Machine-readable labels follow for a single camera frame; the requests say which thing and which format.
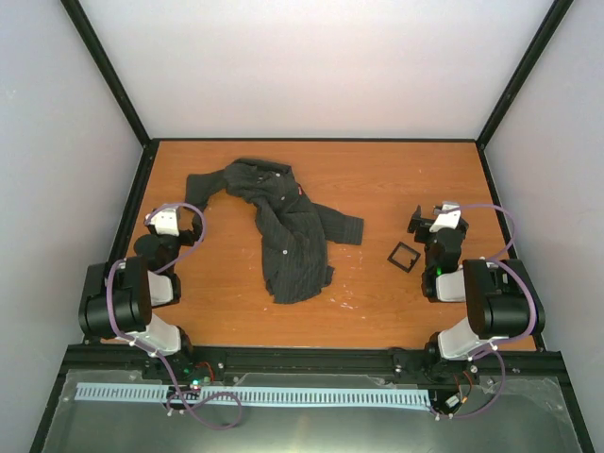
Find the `dark pinstriped shirt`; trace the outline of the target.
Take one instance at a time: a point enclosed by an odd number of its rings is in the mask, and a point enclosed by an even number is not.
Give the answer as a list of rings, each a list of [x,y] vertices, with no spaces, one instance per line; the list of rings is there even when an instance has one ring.
[[[332,281],[327,244],[362,244],[364,220],[312,202],[291,166],[236,159],[222,170],[186,180],[185,201],[204,210],[225,191],[256,208],[266,291],[281,305],[320,294]]]

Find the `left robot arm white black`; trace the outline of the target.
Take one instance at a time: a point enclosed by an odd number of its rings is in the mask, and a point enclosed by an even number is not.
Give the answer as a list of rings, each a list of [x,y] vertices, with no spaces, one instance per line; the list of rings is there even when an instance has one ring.
[[[152,359],[163,357],[173,378],[186,379],[196,368],[191,340],[154,310],[179,303],[176,263],[203,242],[206,219],[190,204],[173,203],[147,214],[144,225],[147,233],[135,241],[133,256],[88,267],[78,323],[87,339],[139,347]]]

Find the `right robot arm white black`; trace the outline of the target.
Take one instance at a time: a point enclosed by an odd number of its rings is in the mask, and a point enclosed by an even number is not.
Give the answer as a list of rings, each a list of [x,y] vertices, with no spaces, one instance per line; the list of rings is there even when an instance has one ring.
[[[461,213],[483,207],[507,217],[510,238],[489,258],[464,260],[461,250],[469,224]],[[507,210],[493,204],[444,202],[431,218],[417,208],[408,232],[424,246],[424,297],[432,303],[463,303],[466,307],[459,323],[433,334],[426,343],[422,370],[427,378],[438,381],[451,373],[453,362],[472,362],[503,344],[542,334],[545,309],[529,273],[521,260],[505,257],[516,232]]]

